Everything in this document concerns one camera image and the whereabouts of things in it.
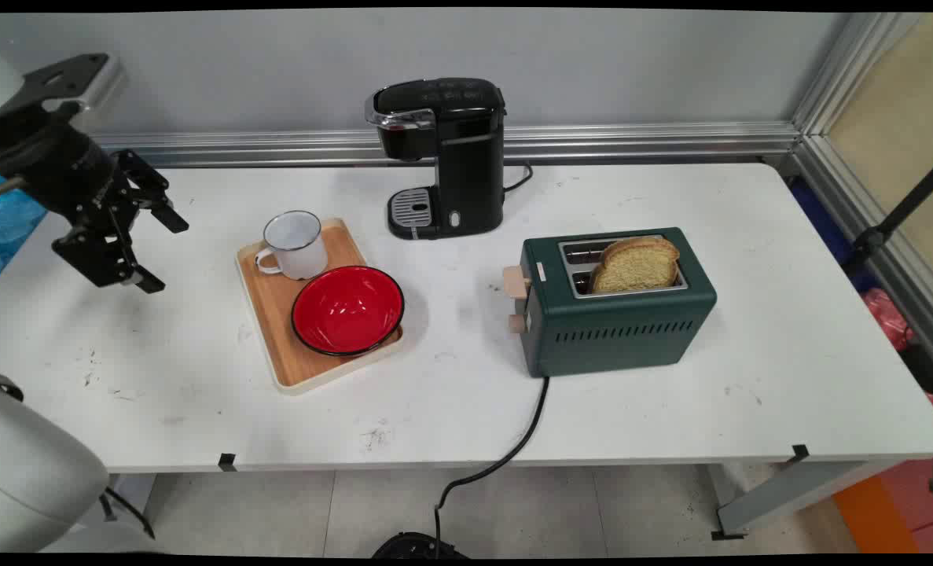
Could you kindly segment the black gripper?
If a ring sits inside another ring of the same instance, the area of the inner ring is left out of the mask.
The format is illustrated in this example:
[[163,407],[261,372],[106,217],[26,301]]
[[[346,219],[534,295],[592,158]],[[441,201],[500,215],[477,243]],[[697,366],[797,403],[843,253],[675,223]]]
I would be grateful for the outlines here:
[[174,209],[164,176],[129,149],[116,152],[114,161],[75,129],[75,114],[23,110],[0,116],[0,175],[23,179],[28,196],[74,226],[50,247],[85,279],[99,288],[123,285],[161,292],[167,286],[139,264],[129,230],[104,232],[110,208],[127,197],[128,179],[137,208],[150,211],[172,233],[185,232],[189,223]]

